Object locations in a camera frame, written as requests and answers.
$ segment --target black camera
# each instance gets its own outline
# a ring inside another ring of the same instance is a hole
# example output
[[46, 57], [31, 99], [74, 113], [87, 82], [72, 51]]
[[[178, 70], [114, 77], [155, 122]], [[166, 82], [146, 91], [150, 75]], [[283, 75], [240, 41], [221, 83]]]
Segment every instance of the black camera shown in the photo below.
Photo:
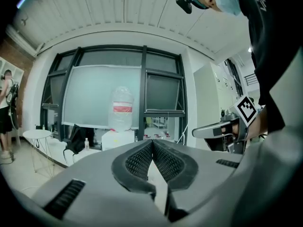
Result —
[[191, 14], [192, 7], [190, 0], [176, 0], [176, 3], [187, 13]]

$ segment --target black t-shirt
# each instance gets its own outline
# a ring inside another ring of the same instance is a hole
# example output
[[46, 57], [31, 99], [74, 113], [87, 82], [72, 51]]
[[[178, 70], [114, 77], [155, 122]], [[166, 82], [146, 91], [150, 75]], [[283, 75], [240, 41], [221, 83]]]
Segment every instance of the black t-shirt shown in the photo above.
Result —
[[269, 91], [302, 45], [300, 0], [239, 0], [249, 20], [252, 60], [260, 84], [260, 105], [267, 107], [268, 132], [284, 127]]

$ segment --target plastic bottle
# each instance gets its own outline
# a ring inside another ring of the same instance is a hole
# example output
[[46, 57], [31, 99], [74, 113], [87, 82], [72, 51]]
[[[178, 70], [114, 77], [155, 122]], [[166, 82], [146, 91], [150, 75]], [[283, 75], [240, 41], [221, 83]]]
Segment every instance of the plastic bottle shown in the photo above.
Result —
[[84, 148], [86, 150], [89, 150], [89, 140], [87, 138], [85, 138], [85, 141], [84, 141]]
[[134, 97], [127, 87], [118, 87], [112, 93], [108, 125], [117, 132], [129, 130], [133, 122]]

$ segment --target railing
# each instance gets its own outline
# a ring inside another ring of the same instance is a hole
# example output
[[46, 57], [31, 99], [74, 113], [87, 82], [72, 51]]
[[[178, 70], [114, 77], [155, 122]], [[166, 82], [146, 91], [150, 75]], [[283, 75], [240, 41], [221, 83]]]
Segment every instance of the railing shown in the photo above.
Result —
[[246, 80], [247, 86], [249, 86], [249, 85], [251, 85], [251, 84], [258, 83], [258, 79], [257, 79], [255, 73], [250, 74], [250, 75], [248, 75], [248, 76], [245, 76], [244, 78], [245, 78], [245, 80]]

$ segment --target backpack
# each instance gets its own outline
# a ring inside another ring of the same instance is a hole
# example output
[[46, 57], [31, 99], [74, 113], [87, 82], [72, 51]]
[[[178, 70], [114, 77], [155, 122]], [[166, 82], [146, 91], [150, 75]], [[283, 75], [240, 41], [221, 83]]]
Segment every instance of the backpack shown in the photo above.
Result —
[[9, 93], [6, 95], [6, 102], [9, 105], [9, 107], [16, 108], [17, 106], [17, 98], [18, 98], [18, 91], [19, 91], [19, 85], [17, 83], [14, 83], [14, 81], [11, 79], [13, 85], [10, 88]]
[[63, 156], [65, 161], [66, 158], [64, 152], [67, 149], [69, 149], [74, 153], [73, 156], [78, 154], [80, 151], [84, 149], [84, 141], [85, 141], [85, 129], [75, 124], [71, 131], [71, 137], [67, 142], [67, 145], [63, 151]]

